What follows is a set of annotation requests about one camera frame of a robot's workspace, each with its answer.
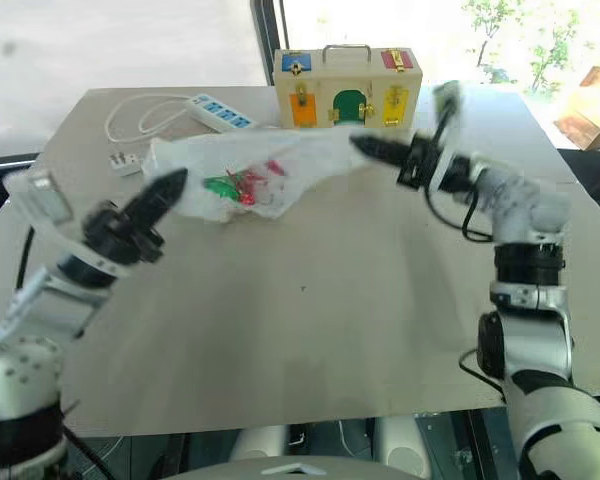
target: box handle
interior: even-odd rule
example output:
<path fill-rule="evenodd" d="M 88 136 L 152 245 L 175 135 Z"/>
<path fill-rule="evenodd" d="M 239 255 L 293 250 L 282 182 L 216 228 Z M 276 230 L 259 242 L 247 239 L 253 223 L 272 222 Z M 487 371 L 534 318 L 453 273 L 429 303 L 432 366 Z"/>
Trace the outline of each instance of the box handle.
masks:
<path fill-rule="evenodd" d="M 349 43 L 341 45 L 327 45 L 322 49 L 322 63 L 327 63 L 327 51 L 335 48 L 364 48 L 367 50 L 367 62 L 371 63 L 371 47 L 365 44 Z"/>

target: white wall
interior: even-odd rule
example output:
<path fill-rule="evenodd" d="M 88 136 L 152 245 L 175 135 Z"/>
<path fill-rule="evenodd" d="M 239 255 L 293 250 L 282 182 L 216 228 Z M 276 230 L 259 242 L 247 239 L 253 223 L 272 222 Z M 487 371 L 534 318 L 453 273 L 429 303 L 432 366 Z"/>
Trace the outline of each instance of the white wall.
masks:
<path fill-rule="evenodd" d="M 0 156 L 89 88 L 264 84 L 249 0 L 0 0 Z"/>

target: beige tabletop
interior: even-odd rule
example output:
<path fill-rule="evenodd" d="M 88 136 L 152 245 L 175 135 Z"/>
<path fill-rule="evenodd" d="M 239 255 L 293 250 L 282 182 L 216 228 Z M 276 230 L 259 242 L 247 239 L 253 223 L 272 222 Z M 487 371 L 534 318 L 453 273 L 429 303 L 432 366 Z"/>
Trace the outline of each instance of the beige tabletop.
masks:
<path fill-rule="evenodd" d="M 263 124 L 277 121 L 268 87 L 169 91 L 208 92 Z M 109 110 L 138 92 L 88 92 L 38 161 L 79 217 L 141 188 L 140 175 L 111 173 L 107 157 L 117 147 L 102 130 Z M 433 125 L 430 104 L 425 90 L 416 127 Z M 137 109 L 119 124 L 135 125 Z M 469 90 L 465 111 L 463 148 L 553 180 L 571 198 L 563 278 L 575 379 L 600 393 L 600 210 L 517 95 Z M 203 131 L 182 118 L 167 136 Z M 85 435 L 157 434 L 497 405 L 496 393 L 456 366 L 491 309 L 492 247 L 439 224 L 395 178 L 374 165 L 326 180 L 276 221 L 245 215 L 218 225 L 169 215 L 158 227 L 165 256 L 118 282 L 67 354 L 64 402 L 81 401 L 69 424 Z M 463 208 L 436 200 L 462 218 Z M 0 319 L 25 233 L 7 204 Z M 60 254 L 36 237 L 29 272 Z"/>

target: power strip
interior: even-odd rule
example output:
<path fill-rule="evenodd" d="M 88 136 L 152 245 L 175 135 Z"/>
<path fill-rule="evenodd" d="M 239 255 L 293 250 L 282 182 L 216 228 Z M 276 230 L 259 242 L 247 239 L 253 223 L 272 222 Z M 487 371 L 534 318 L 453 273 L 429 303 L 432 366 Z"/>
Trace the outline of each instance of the power strip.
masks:
<path fill-rule="evenodd" d="M 217 132 L 253 128 L 258 124 L 244 113 L 227 106 L 220 100 L 200 93 L 185 102 L 189 115 Z"/>
<path fill-rule="evenodd" d="M 126 177 L 142 170 L 142 160 L 133 153 L 124 154 L 112 153 L 109 155 L 109 163 L 115 173 L 119 177 Z"/>

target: lock box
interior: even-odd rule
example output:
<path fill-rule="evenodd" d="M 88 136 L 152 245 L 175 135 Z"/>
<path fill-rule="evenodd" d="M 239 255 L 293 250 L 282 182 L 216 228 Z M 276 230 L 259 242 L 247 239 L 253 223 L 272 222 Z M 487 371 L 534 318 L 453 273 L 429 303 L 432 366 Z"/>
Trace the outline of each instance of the lock box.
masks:
<path fill-rule="evenodd" d="M 277 50 L 273 78 L 285 128 L 408 128 L 422 70 L 408 48 L 327 45 Z"/>

